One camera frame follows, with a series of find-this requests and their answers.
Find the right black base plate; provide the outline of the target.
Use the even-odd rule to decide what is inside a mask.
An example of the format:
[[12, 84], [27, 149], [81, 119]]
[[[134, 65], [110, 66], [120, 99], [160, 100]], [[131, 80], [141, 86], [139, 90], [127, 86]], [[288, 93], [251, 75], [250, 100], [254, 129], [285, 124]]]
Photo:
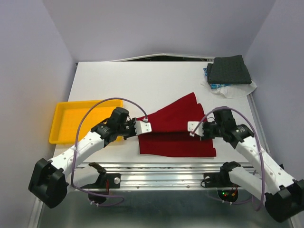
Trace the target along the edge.
[[216, 188], [218, 197], [225, 202], [235, 203], [238, 199], [238, 185], [219, 172], [204, 173], [200, 185], [203, 188]]

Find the blue floral skirt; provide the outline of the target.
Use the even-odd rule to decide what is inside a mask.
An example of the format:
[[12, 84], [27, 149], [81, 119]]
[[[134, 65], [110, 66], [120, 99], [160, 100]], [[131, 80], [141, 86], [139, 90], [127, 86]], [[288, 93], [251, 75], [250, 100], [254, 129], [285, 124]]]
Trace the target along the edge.
[[[205, 74], [205, 78], [206, 80], [208, 80], [208, 70], [207, 68], [204, 68], [204, 74]], [[222, 87], [226, 87], [226, 86], [230, 86], [230, 84], [209, 84], [207, 83], [211, 89], [218, 89], [218, 88], [222, 88]]]

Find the white paper sheet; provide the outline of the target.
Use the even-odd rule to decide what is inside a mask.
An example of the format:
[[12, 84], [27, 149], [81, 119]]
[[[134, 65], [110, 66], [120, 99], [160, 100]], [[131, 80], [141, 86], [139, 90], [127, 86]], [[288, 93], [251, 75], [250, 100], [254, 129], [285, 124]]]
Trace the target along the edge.
[[215, 89], [212, 89], [206, 81], [202, 81], [201, 85], [214, 95], [230, 99], [247, 97], [257, 88], [254, 81], [252, 81], [252, 83], [249, 85], [228, 85]]

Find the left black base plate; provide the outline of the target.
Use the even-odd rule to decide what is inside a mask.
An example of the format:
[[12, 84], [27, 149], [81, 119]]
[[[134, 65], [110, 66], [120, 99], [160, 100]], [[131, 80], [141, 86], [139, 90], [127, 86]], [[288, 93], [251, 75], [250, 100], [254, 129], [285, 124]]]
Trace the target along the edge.
[[[88, 189], [102, 189], [98, 191], [98, 194], [109, 195], [110, 189], [119, 189], [121, 182], [121, 175], [119, 173], [100, 174], [95, 183], [87, 185]], [[88, 194], [88, 199], [93, 203], [103, 205], [106, 201], [106, 197], [93, 196]]]

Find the red skirt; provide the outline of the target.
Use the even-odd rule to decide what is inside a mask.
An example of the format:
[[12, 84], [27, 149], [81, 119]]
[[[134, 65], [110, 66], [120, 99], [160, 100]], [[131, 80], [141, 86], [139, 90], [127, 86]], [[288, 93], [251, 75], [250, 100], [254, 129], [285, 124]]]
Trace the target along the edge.
[[204, 116], [203, 107], [190, 93], [172, 104], [148, 115], [152, 132], [138, 136], [141, 155], [166, 157], [208, 158], [217, 155], [211, 139], [191, 137], [189, 121], [200, 121]]

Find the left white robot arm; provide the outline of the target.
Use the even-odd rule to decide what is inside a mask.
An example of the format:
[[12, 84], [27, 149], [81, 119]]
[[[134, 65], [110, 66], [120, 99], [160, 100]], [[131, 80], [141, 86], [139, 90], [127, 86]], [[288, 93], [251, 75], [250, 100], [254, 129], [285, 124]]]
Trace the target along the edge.
[[128, 120], [129, 112], [121, 107], [115, 108], [111, 116], [102, 120], [75, 145], [49, 160], [38, 160], [34, 166], [28, 190], [50, 209], [58, 206], [68, 193], [68, 187], [76, 185], [67, 182], [76, 166], [95, 152], [114, 142], [117, 137], [129, 138], [138, 133], [136, 118]]

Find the yellow plastic tray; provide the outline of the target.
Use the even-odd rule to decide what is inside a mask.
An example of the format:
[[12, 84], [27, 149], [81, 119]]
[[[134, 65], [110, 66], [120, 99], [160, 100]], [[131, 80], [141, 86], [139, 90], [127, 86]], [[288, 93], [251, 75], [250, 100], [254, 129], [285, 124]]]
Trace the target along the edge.
[[[80, 121], [97, 100], [72, 101], [58, 103], [49, 136], [50, 144], [74, 144]], [[111, 100], [98, 105], [85, 118], [81, 125], [79, 139], [82, 139], [92, 127], [110, 117], [117, 107], [123, 107], [122, 100]]]

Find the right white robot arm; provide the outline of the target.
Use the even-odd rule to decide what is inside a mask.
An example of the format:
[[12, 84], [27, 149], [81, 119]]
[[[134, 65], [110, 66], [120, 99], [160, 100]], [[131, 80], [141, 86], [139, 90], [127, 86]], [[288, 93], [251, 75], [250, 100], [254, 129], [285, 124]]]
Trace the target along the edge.
[[260, 199], [259, 208], [264, 206], [277, 222], [283, 222], [304, 210], [304, 181], [296, 180], [278, 165], [261, 147], [253, 125], [236, 124], [230, 107], [217, 107], [211, 111], [214, 121], [204, 116], [195, 126], [189, 125], [192, 136], [202, 140], [222, 138], [240, 153], [258, 173], [249, 173], [238, 162], [226, 162], [216, 173], [204, 174], [204, 188], [227, 188], [240, 186], [252, 196]]

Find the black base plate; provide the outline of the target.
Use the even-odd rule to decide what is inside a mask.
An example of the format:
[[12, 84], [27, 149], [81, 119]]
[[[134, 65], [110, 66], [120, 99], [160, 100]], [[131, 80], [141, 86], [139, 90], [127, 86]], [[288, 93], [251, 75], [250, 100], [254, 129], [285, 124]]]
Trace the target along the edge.
[[238, 185], [219, 172], [204, 173], [200, 185], [203, 188], [216, 188], [218, 197], [225, 202], [235, 203], [238, 199]]
[[[87, 185], [88, 189], [102, 189], [98, 191], [98, 194], [109, 195], [110, 189], [119, 189], [121, 182], [121, 175], [119, 173], [100, 174], [95, 183]], [[103, 205], [106, 201], [106, 197], [93, 196], [88, 194], [88, 199], [93, 203]]]

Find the dark grey dotted skirt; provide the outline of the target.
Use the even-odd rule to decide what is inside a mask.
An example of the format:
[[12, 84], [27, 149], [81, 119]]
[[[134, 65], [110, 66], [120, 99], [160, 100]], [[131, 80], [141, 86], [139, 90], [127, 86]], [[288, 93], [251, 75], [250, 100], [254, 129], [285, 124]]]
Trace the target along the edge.
[[242, 55], [216, 57], [207, 65], [207, 82], [209, 84], [249, 85], [250, 73]]

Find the aluminium mounting rail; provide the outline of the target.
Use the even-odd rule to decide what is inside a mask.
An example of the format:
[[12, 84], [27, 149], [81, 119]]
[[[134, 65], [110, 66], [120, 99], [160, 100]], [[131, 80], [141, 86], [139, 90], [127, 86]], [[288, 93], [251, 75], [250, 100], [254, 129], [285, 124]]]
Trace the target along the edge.
[[76, 167], [66, 180], [68, 183], [74, 181], [78, 187], [87, 188], [87, 185], [96, 182], [100, 174], [110, 173], [119, 173], [121, 184], [134, 182], [135, 185], [148, 188], [163, 188], [175, 181], [180, 185], [187, 181], [200, 184], [204, 174], [191, 174], [189, 167], [102, 167], [99, 163], [91, 162]]

